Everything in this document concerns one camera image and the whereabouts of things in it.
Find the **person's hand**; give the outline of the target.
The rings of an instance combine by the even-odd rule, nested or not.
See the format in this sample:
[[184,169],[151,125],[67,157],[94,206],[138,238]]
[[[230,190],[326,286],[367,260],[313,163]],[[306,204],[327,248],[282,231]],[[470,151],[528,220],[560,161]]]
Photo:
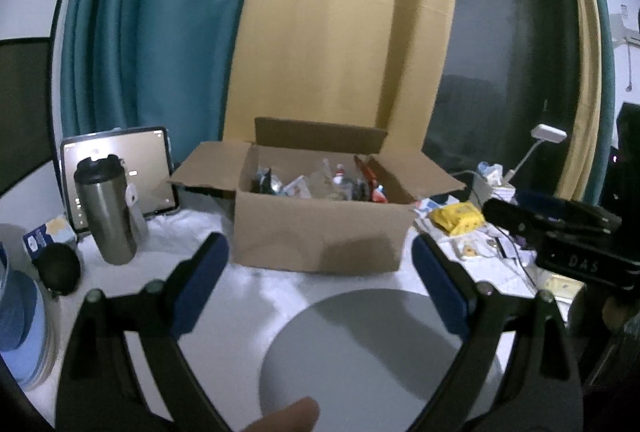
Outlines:
[[310,432],[320,416],[320,407],[311,397],[273,412],[251,423],[244,432]]

